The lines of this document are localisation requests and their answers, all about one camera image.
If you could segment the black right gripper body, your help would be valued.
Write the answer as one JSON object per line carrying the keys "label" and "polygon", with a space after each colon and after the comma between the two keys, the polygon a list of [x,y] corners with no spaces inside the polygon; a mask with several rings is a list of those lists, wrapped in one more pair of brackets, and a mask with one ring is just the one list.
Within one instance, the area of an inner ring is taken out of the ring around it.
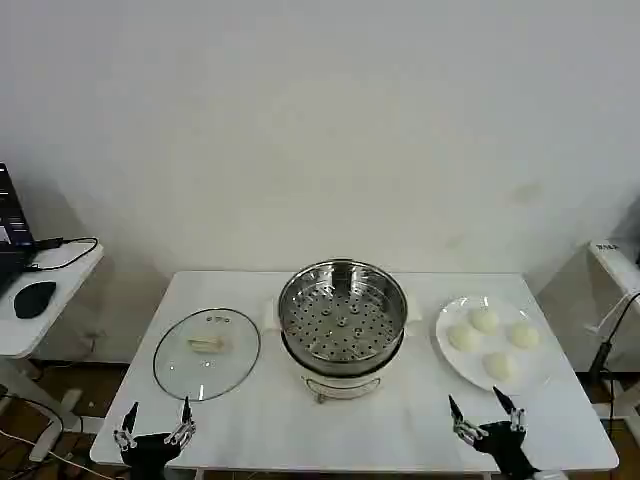
{"label": "black right gripper body", "polygon": [[489,454],[507,479],[532,479],[539,472],[522,450],[524,431],[514,431],[509,421],[483,424],[480,429],[487,435],[476,439],[473,447],[481,453]]}

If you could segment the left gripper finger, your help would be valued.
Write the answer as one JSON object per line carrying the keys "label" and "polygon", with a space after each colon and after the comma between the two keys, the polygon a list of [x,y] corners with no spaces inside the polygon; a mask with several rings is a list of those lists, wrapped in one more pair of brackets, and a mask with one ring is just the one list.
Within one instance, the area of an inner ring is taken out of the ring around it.
{"label": "left gripper finger", "polygon": [[114,441],[120,450],[133,449],[137,445],[133,436],[137,410],[138,403],[135,402],[129,412],[124,416],[121,427],[113,431]]}
{"label": "left gripper finger", "polygon": [[183,402],[181,420],[176,428],[167,437],[167,443],[173,446],[186,446],[196,432],[196,424],[193,420],[189,398]]}

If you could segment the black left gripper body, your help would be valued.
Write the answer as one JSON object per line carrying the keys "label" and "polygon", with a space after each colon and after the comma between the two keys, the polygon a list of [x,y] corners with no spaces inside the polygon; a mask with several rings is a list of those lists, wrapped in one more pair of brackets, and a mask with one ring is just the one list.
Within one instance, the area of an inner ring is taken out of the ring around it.
{"label": "black left gripper body", "polygon": [[137,436],[135,447],[121,452],[121,458],[129,467],[131,480],[164,480],[168,462],[181,453],[179,444],[166,443],[168,433]]}

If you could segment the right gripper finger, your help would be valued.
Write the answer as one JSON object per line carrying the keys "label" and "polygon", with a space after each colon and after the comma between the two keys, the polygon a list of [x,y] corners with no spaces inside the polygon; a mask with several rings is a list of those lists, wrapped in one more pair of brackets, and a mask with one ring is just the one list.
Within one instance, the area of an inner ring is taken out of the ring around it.
{"label": "right gripper finger", "polygon": [[506,414],[510,419],[510,429],[513,432],[526,432],[526,422],[525,422],[525,410],[522,408],[518,408],[515,406],[511,398],[503,393],[496,386],[493,387],[493,392],[496,395],[500,405],[505,410]]}
{"label": "right gripper finger", "polygon": [[467,421],[454,398],[449,395],[449,406],[453,421],[453,432],[465,443],[475,444],[488,436],[488,432],[481,427]]}

